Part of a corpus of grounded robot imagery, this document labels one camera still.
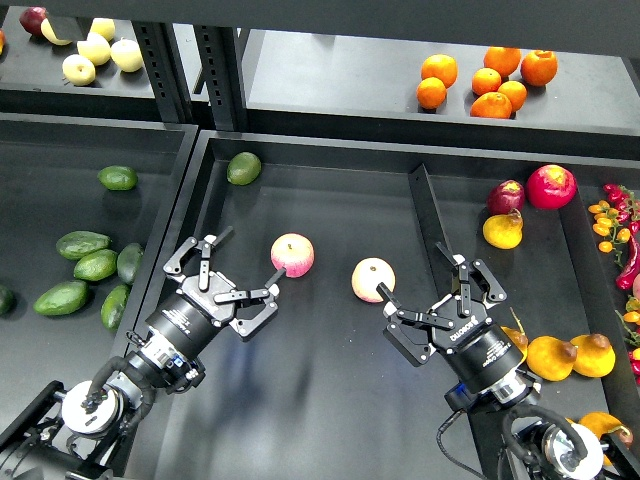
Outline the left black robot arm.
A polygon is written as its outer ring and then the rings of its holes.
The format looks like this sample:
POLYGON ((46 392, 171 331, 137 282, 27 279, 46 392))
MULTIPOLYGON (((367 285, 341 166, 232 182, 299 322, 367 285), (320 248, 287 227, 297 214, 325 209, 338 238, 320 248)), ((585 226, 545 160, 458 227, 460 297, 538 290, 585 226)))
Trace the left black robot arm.
POLYGON ((114 478, 157 393, 199 385, 205 376, 199 356, 223 329, 247 340, 276 315, 285 269, 249 290, 212 269, 214 251, 232 231, 189 237, 175 251, 163 271, 177 288, 147 318, 147 336, 128 332, 131 352, 109 359, 93 379, 71 389, 50 382, 7 427, 2 478, 114 478))

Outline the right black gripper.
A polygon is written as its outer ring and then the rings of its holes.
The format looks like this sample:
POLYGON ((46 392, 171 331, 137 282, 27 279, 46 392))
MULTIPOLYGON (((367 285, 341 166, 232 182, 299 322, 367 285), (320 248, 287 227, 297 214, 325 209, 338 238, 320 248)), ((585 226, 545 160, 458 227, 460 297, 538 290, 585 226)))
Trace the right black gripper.
POLYGON ((453 299, 427 312, 408 310, 380 282, 376 291, 386 301, 385 338, 414 367, 425 365, 437 350, 473 394, 521 394, 524 382, 517 367, 523 354, 487 312, 507 299, 506 291, 482 259, 467 260, 442 242, 436 247, 452 266, 453 299))

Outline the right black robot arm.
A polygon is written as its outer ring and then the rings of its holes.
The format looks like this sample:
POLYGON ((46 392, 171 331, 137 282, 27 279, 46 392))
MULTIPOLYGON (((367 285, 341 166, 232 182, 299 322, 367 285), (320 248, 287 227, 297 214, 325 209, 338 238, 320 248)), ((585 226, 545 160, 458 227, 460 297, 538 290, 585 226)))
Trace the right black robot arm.
POLYGON ((506 292, 482 260, 436 246, 451 265, 451 290, 427 311, 402 307, 385 283, 376 290, 395 348, 415 366, 438 353, 458 378, 445 395, 452 413, 439 430, 463 414, 486 415, 497 478, 638 478, 639 460, 616 432, 596 435, 540 406, 539 377, 521 369, 523 352, 488 313, 506 292))

